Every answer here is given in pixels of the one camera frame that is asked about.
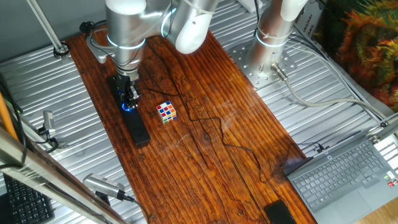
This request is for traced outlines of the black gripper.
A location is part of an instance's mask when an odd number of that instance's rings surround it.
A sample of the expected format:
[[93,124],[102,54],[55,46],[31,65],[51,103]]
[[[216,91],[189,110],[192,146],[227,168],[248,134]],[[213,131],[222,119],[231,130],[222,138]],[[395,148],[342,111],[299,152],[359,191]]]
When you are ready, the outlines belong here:
[[132,109],[137,108],[140,94],[135,88],[133,88],[136,82],[137,82],[136,77],[131,78],[130,76],[124,76],[124,75],[116,76],[116,84],[119,87],[119,89],[122,91],[122,93],[120,94],[122,109],[129,109],[130,107]]

